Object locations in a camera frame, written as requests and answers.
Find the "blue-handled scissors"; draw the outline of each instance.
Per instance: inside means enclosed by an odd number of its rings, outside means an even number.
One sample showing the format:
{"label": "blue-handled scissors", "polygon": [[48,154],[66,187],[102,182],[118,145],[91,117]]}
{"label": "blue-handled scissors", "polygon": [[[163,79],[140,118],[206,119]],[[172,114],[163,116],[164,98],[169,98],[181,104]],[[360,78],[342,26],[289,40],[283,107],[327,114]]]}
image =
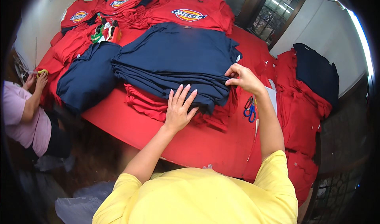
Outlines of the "blue-handled scissors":
{"label": "blue-handled scissors", "polygon": [[248,117],[249,122],[254,122],[256,119],[255,102],[255,96],[252,95],[244,106],[245,110],[243,114],[245,117]]}

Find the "yellow shirt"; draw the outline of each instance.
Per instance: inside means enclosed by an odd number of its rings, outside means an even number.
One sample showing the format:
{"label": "yellow shirt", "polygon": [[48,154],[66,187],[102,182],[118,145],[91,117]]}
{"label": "yellow shirt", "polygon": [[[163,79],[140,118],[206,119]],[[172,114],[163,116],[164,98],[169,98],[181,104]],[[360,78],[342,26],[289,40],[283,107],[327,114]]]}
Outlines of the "yellow shirt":
{"label": "yellow shirt", "polygon": [[121,174],[92,223],[296,223],[297,213],[285,153],[276,151],[254,184],[212,169],[172,170],[143,185]]}

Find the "person in pink shirt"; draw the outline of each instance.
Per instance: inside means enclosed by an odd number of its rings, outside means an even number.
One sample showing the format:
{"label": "person in pink shirt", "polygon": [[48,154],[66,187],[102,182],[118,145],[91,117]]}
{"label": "person in pink shirt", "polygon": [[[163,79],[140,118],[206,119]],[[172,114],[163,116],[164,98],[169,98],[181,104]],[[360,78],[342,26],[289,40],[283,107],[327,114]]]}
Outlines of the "person in pink shirt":
{"label": "person in pink shirt", "polygon": [[37,161],[43,155],[68,158],[72,143],[58,118],[40,107],[41,93],[48,82],[47,73],[37,79],[33,94],[28,90],[35,82],[29,75],[24,86],[4,81],[3,111],[5,132],[18,141],[26,155]]}

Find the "red table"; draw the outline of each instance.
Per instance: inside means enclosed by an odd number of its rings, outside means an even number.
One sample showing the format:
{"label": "red table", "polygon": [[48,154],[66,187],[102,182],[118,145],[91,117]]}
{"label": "red table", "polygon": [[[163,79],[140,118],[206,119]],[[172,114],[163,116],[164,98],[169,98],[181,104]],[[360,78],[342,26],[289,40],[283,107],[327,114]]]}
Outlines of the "red table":
{"label": "red table", "polygon": [[[268,64],[272,65],[273,58],[264,41],[236,26],[230,37],[240,43],[237,47],[243,54],[240,64],[252,71],[263,61],[269,61]],[[82,116],[117,139],[142,149],[163,123],[128,107],[124,103],[125,96],[125,89],[117,87]],[[202,168],[211,164],[217,172],[242,177],[244,172],[249,172],[245,169],[248,157],[261,163],[260,147],[252,147],[256,123],[248,122],[243,116],[244,105],[249,97],[249,93],[241,93],[238,109],[229,119],[228,132],[189,124],[173,138],[162,157],[187,167]]]}

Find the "hand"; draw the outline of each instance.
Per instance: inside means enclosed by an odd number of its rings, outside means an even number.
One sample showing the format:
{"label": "hand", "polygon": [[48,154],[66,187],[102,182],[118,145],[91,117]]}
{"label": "hand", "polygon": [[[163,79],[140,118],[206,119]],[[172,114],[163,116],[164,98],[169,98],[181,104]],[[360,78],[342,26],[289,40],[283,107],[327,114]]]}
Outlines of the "hand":
{"label": "hand", "polygon": [[191,109],[190,112],[187,113],[187,110],[189,109],[191,103],[193,102],[198,92],[195,89],[190,94],[189,98],[187,98],[187,100],[185,101],[186,95],[189,92],[189,90],[190,84],[188,84],[185,88],[183,88],[183,85],[180,85],[174,96],[174,91],[170,90],[168,110],[166,111],[166,121],[163,127],[167,128],[170,132],[173,132],[174,134],[182,130],[190,122],[192,117],[199,109],[199,107],[196,107]]}
{"label": "hand", "polygon": [[36,81],[36,75],[30,74],[28,78],[26,79],[26,82],[22,88],[24,88],[25,90],[28,90],[35,81]]}
{"label": "hand", "polygon": [[226,81],[225,85],[239,85],[245,91],[253,93],[254,95],[260,95],[266,91],[263,83],[253,74],[253,72],[239,65],[238,63],[233,64],[224,74],[232,79]]}
{"label": "hand", "polygon": [[42,90],[45,88],[45,85],[48,82],[48,74],[46,72],[42,72],[40,77],[37,79],[36,83],[36,91],[42,92]]}

